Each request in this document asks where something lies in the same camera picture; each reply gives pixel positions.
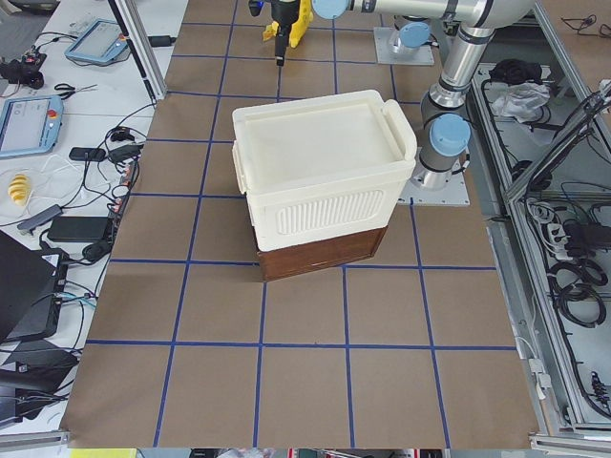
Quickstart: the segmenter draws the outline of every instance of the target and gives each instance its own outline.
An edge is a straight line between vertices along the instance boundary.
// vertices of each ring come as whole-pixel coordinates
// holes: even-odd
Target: white desk surface
[[[172,0],[171,2],[137,0],[136,3],[147,33],[150,35],[169,34],[177,36],[187,0]],[[105,1],[62,0],[45,31],[70,33],[72,23],[95,18],[113,19],[110,8]],[[37,43],[48,41],[51,38],[53,37],[50,35],[44,35],[39,38]],[[0,160],[0,187],[2,182],[10,180],[18,172],[24,171],[26,174],[37,176],[39,182],[45,182],[48,178],[48,174],[45,174],[45,172],[61,169],[60,172],[52,174],[53,177],[49,180],[48,187],[44,189],[44,193],[40,193],[41,196],[38,199],[31,198],[27,209],[29,211],[26,214],[22,214],[15,208],[6,192],[0,192],[0,224],[27,218],[29,214],[36,214],[54,203],[60,205],[66,203],[78,188],[83,170],[82,164],[68,160],[68,154],[72,147],[97,146],[106,132],[115,127],[123,116],[150,103],[133,57],[130,56],[125,62],[109,67],[78,67],[64,56],[64,50],[69,44],[69,42],[60,41],[45,46],[42,51],[48,55],[48,58],[41,69],[45,76],[45,86],[39,91],[29,88],[22,89],[12,98],[34,94],[55,94],[53,86],[58,83],[69,83],[76,87],[97,84],[96,91],[75,94],[64,102],[65,114],[62,119],[62,128],[51,153]],[[172,48],[154,49],[154,52],[159,67],[165,74],[172,55]],[[10,94],[12,91],[14,91],[14,86],[9,86],[5,94]],[[2,105],[4,105],[4,100],[0,101],[0,108]],[[133,127],[146,134],[153,114],[154,110],[149,108],[125,121],[123,125]],[[111,185],[118,182],[118,173],[112,164],[105,162],[101,169]],[[98,173],[95,164],[90,168],[87,182],[89,187],[98,191],[104,192],[108,189],[107,181]],[[73,205],[87,203],[94,197],[95,195],[90,192],[81,192]],[[106,215],[106,201],[101,198],[87,207],[68,210],[67,214]],[[38,234],[48,226],[49,224],[38,228],[33,236],[19,234],[16,226],[4,227],[2,230],[27,247],[37,249]],[[57,246],[78,257],[85,244],[63,243]],[[94,266],[71,267],[68,270],[68,280],[93,288],[104,268],[104,261],[105,259]],[[71,286],[67,286],[66,291],[75,294],[81,293],[77,288]],[[85,305],[83,330],[79,342],[75,343],[74,339],[77,336],[81,321],[80,306],[78,302],[62,306],[57,332],[47,340],[57,346],[82,348],[87,338],[93,314],[93,309]],[[10,350],[15,346],[3,345],[2,348]],[[4,361],[6,356],[8,355],[0,355],[0,362]],[[74,373],[75,369],[66,380],[70,380]],[[0,434],[57,430],[65,408],[66,403],[46,407],[34,420],[24,420],[23,423],[3,428]]]

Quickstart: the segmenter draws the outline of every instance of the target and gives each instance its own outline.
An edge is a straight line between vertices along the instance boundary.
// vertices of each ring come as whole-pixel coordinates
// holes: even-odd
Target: wooden base
[[[380,246],[386,229],[386,227],[372,229],[273,251],[258,250],[263,279],[265,281],[283,279],[371,258]]]

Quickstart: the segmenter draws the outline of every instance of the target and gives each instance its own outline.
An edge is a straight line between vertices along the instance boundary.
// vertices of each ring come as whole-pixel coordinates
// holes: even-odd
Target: white plastic container
[[[262,251],[385,227],[415,166],[408,120],[376,91],[240,108],[233,122]]]

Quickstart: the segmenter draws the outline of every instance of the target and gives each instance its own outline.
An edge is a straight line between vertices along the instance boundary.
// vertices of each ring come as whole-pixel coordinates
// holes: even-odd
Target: brown tiled surface
[[[73,448],[153,446],[170,348],[88,344],[61,428]]]
[[[208,438],[252,444],[256,348],[177,348],[161,425],[160,447],[207,447]]]
[[[440,72],[373,64],[371,29],[391,18],[346,13],[317,18],[280,73],[263,11],[190,2],[167,76],[189,94],[156,110],[63,423],[74,445],[527,447],[536,424],[469,177],[470,208],[397,206],[372,259],[262,282],[232,112],[376,89],[413,102],[419,129]]]
[[[264,335],[271,343],[342,344],[342,271],[326,269],[269,283]]]
[[[137,193],[199,194],[207,143],[149,141],[142,150]]]
[[[453,448],[529,447],[537,420],[517,353],[440,351],[437,361]]]
[[[261,380],[261,445],[349,447],[344,350],[267,348]]]
[[[350,351],[358,448],[445,448],[431,352]]]

